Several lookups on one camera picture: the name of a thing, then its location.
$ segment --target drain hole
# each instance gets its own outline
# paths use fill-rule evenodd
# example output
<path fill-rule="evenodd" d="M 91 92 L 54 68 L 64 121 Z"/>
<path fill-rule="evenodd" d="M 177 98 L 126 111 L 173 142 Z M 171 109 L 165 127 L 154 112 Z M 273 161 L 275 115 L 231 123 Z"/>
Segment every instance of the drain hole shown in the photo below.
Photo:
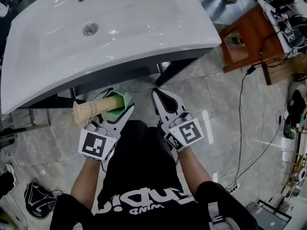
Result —
<path fill-rule="evenodd" d="M 98 31 L 98 25 L 95 23 L 90 23 L 83 29 L 83 34 L 85 36 L 91 36 L 94 35 Z"/>

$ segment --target black t-shirt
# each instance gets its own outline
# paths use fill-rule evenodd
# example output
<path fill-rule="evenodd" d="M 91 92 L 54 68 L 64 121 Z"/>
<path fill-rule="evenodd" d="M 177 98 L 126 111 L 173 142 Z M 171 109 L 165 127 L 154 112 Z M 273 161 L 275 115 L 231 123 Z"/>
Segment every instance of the black t-shirt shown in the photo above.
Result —
<path fill-rule="evenodd" d="M 231 217 L 241 230 L 258 229 L 255 219 L 220 184 L 204 182 L 195 198 L 176 188 L 140 188 L 114 195 L 94 216 L 70 195 L 60 195 L 50 229 L 102 229 L 105 227 L 210 229 L 208 203 L 218 202 L 220 214 Z"/>

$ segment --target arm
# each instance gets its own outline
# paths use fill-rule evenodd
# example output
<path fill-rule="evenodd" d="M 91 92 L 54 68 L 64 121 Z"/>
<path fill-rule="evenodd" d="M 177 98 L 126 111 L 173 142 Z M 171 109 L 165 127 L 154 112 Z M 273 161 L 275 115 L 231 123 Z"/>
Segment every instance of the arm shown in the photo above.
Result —
<path fill-rule="evenodd" d="M 178 157 L 189 189 L 195 196 L 198 186 L 203 182 L 212 181 L 211 177 L 199 163 L 190 147 L 179 152 Z"/>
<path fill-rule="evenodd" d="M 71 190 L 71 196 L 88 209 L 92 209 L 98 181 L 100 162 L 86 159 Z"/>

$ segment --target wooden table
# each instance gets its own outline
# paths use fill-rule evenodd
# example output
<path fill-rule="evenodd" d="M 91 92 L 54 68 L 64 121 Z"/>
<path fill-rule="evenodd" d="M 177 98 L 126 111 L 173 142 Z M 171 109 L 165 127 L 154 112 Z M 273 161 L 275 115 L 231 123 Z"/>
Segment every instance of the wooden table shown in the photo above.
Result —
<path fill-rule="evenodd" d="M 264 16 L 264 10 L 260 5 L 227 26 L 220 32 L 224 57 L 228 63 L 224 67 L 224 72 L 260 64 L 260 48 L 264 40 L 274 33 L 276 30 Z M 283 59 L 285 55 L 285 49 L 277 35 L 265 41 L 262 51 L 263 62 L 270 63 L 272 60 Z"/>

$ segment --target marble floor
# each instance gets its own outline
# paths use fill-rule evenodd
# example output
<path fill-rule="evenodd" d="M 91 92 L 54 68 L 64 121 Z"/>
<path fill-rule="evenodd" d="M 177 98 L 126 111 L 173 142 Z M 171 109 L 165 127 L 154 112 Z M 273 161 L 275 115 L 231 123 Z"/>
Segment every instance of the marble floor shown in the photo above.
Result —
<path fill-rule="evenodd" d="M 217 173 L 217 180 L 224 187 L 229 187 L 236 173 L 228 173 L 235 171 L 238 166 L 239 94 L 247 69 L 224 74 L 223 66 L 221 49 L 218 47 L 163 88 L 179 94 L 187 108 L 199 119 L 205 138 L 194 144 L 192 149 L 211 177 Z M 149 126 L 155 126 L 158 122 L 150 96 L 157 77 L 152 75 L 113 86 L 131 94 L 136 104 L 131 119 L 143 120 Z M 246 165 L 240 172 L 264 151 L 278 130 L 275 115 L 284 110 L 288 84 L 288 80 L 283 80 L 273 86 L 266 86 L 261 68 L 246 77 L 241 109 L 241 165 Z M 99 92 L 89 93 L 87 100 Z M 37 122 L 43 122 L 42 112 L 37 111 L 36 114 L 39 117 Z M 0 168 L 3 169 L 5 162 L 10 161 L 18 178 L 17 186 L 11 195 L 3 197 L 0 206 L 13 218 L 16 215 L 31 230 L 49 229 L 52 214 L 45 220 L 36 220 L 27 213 L 24 203 L 26 184 L 35 180 L 49 190 L 59 189 L 69 193 L 84 162 L 84 158 L 77 152 L 80 129 L 72 122 L 71 110 L 52 110 L 50 114 L 51 127 L 22 133 L 14 144 L 0 152 Z M 283 158 L 294 147 L 294 142 L 283 138 L 280 131 L 264 156 L 240 177 L 240 190 L 234 196 L 243 205 L 258 199 L 268 201 L 275 196 L 282 188 L 286 176 Z M 185 192 L 189 193 L 180 163 L 177 171 Z M 103 185 L 104 176 L 105 173 L 100 171 L 97 193 Z"/>

